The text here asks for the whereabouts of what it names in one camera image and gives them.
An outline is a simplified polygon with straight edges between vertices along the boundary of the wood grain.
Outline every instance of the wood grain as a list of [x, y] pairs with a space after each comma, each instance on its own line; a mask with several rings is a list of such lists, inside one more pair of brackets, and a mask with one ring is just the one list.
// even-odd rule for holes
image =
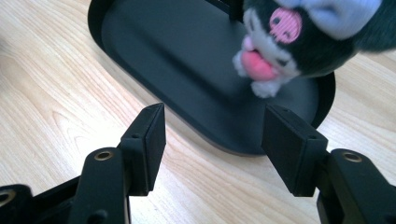
[[[34, 194], [80, 174], [158, 100], [93, 42], [90, 1], [0, 1], [0, 186]], [[319, 131], [329, 150], [368, 156], [396, 185], [396, 53], [358, 55], [336, 71]], [[131, 198], [134, 223], [318, 223], [315, 198], [294, 198], [265, 157], [219, 151], [166, 111], [155, 190]]]

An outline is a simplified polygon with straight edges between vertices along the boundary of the black plastic base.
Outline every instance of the black plastic base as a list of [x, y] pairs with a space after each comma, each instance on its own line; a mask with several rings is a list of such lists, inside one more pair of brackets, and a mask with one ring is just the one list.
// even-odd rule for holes
[[96, 43], [125, 71], [222, 150], [245, 156], [261, 149], [265, 105], [282, 105], [314, 127], [334, 97], [333, 75], [295, 79], [276, 98], [252, 93], [232, 57], [244, 25], [205, 0], [93, 0]]

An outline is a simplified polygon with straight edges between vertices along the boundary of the stuffed animal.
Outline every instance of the stuffed animal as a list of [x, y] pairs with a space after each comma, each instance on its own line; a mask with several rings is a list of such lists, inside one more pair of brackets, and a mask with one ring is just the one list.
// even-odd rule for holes
[[360, 51], [396, 47], [396, 0], [245, 0], [243, 20], [233, 64], [261, 98], [295, 77], [328, 75]]

